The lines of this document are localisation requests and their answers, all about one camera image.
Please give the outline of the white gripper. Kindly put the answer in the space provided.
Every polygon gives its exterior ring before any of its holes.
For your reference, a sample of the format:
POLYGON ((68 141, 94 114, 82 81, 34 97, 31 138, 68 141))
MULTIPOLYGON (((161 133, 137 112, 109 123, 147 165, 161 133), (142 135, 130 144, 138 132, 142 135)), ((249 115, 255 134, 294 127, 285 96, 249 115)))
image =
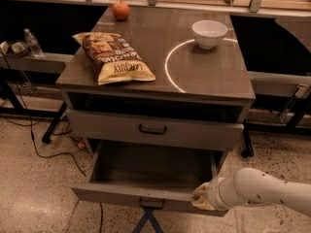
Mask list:
POLYGON ((233 186, 233 178, 217 177, 209 183, 201 184, 194 192, 196 197, 204 196, 191 203, 198 209, 205 211, 226 211, 236 205, 237 196, 233 186))

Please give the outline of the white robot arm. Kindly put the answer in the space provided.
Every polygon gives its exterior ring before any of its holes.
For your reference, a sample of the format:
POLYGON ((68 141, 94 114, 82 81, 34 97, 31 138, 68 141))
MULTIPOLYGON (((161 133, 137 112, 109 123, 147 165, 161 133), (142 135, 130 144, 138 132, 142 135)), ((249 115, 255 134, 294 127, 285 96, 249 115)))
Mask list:
POLYGON ((282 181, 261 170, 243 168, 230 178, 203 183, 193 192, 192 204, 208 211, 280 204, 311 216, 311 184, 282 181))

